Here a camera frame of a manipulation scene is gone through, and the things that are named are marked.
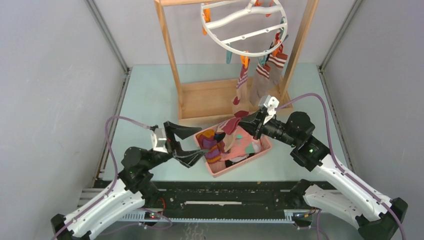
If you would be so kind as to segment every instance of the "pink plastic bin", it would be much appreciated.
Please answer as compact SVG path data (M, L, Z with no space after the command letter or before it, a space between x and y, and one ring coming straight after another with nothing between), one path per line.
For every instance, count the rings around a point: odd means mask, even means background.
M206 131L206 130L209 130L209 129L213 129L214 131L216 131L217 128L218 128L218 124L217 125L214 125L214 126L211 126L211 127L207 128L207 129L205 129L203 131ZM196 138L196 135L197 134L198 133L196 133L194 135L194 142L200 148L199 142L198 142L198 140ZM219 176L221 176L221 175L223 175L225 173L228 173L229 171L231 171L231 170L233 170L235 168L238 168L238 167L240 167L240 166L242 166L244 164L247 164L247 163L249 163L249 162L251 162L251 161L253 161L255 159L258 159L259 157L264 156L265 154L267 154L267 152L269 152L271 150L271 148L273 147L273 145L271 144L270 139L267 136L265 136L265 135L263 135L259 139L259 141L260 141L260 145L261 145L261 150L260 150L259 153L255 154L255 155L253 155L251 157L248 157L248 158L246 158L246 159L244 159L244 160L242 160L242 161L240 161L240 162L238 162L238 163L236 163L236 164L234 164L234 165L232 165L230 167L226 167L224 161L218 161L218 162L213 163L213 164L209 164L208 162L205 162L207 170L209 171L209 173L214 178L216 178L216 177L219 177Z

